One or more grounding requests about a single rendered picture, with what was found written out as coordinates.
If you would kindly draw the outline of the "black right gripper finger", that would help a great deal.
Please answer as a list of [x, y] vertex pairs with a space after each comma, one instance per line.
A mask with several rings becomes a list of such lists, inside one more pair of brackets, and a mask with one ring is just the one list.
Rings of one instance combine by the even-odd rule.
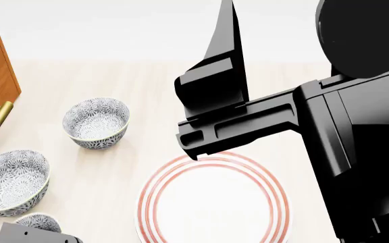
[[186, 119], [249, 101], [240, 28], [232, 0], [222, 0], [206, 54], [174, 81]]

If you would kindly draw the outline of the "black white patterned bowl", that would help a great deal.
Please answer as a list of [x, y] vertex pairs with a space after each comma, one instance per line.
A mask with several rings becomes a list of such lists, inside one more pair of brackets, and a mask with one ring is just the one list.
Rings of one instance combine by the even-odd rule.
[[44, 213], [31, 213], [22, 216], [14, 221], [14, 224], [47, 230], [50, 232], [62, 233], [61, 227], [57, 220], [52, 216]]
[[35, 207], [49, 187], [51, 168], [38, 151], [0, 153], [0, 217], [24, 214]]
[[130, 123], [129, 108], [118, 99], [97, 97], [71, 107], [62, 119], [65, 133], [80, 147], [102, 150], [122, 139]]

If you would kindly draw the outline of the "white plate with red rings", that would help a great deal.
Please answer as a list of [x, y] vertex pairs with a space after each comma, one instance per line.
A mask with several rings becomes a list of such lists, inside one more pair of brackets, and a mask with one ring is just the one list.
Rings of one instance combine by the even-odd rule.
[[140, 189], [141, 243], [288, 243], [290, 199], [260, 163], [231, 152], [162, 165]]

